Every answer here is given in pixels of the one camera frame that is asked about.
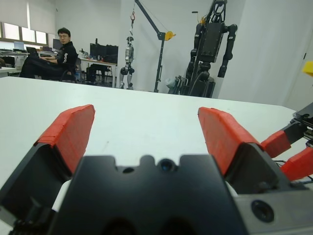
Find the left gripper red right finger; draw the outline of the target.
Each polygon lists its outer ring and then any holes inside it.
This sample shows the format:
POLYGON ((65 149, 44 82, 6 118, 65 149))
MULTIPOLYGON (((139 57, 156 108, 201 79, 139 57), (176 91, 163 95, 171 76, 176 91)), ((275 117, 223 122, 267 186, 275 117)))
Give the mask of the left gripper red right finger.
POLYGON ((229 113, 201 107, 198 117, 209 154, 224 179, 238 194, 261 194, 305 190, 290 181, 280 166, 263 150, 261 142, 229 113))

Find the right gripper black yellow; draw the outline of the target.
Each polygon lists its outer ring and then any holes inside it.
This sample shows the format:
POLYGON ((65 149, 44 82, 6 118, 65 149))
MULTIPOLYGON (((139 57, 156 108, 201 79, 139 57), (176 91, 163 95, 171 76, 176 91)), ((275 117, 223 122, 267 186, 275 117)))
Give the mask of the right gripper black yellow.
MULTIPOLYGON (((313 76, 313 62, 305 63, 303 73, 313 76)), ((289 158, 280 167, 290 181, 302 179, 313 174, 313 104, 296 112, 294 118, 300 123, 290 123, 261 142, 264 151, 275 158, 291 148, 301 138, 307 139, 306 149, 289 158)))

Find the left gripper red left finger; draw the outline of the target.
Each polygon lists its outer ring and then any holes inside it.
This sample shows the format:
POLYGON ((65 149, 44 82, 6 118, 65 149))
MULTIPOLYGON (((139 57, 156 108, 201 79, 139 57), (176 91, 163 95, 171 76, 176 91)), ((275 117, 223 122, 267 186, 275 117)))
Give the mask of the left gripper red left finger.
POLYGON ((91 104, 60 113, 0 189, 0 219, 38 221, 52 209, 64 182, 83 157, 94 121, 91 104))

